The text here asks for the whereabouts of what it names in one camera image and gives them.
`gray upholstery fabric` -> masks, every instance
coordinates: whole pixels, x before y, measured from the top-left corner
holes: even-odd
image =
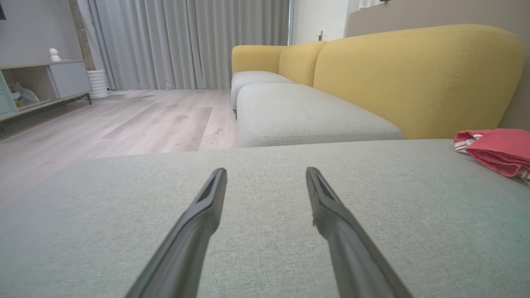
[[[403,139],[385,119],[306,85],[248,85],[237,102],[239,147]]]
[[[247,72],[238,72],[232,76],[232,108],[237,109],[237,95],[239,90],[249,84],[257,83],[293,83],[288,78],[275,74],[272,72],[264,71],[247,71]]]
[[[312,226],[316,166],[415,297],[527,297],[530,188],[451,140],[123,156],[0,206],[1,297],[123,297],[217,167],[228,184],[199,297],[337,297]]]

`black plastic attachment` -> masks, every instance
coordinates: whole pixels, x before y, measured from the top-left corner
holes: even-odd
[[[313,225],[327,241],[342,298],[412,297],[316,168],[307,168]]]
[[[219,226],[226,170],[213,171],[191,206],[129,290],[126,298],[196,297],[208,241]]]

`wall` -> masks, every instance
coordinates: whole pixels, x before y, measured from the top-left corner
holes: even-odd
[[[359,11],[359,0],[349,0],[348,9],[346,11],[346,23],[344,24],[344,37],[346,37],[350,16],[352,13]]]
[[[348,0],[297,0],[293,43],[317,41],[319,29],[324,29],[323,40],[342,38],[348,2]]]
[[[82,59],[68,0],[0,0],[0,65],[50,61],[50,48],[61,59]]]
[[[346,36],[452,24],[482,24],[518,35],[527,49],[519,88],[501,127],[530,131],[530,1],[392,0],[350,15]]]

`laminate flooring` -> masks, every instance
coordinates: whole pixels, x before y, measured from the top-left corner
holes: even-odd
[[[141,90],[72,102],[12,122],[0,134],[0,207],[79,161],[236,147],[229,90]]]

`sofa armrest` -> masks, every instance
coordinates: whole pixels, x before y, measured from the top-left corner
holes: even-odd
[[[280,54],[286,46],[235,46],[232,49],[232,74],[244,71],[278,73]]]

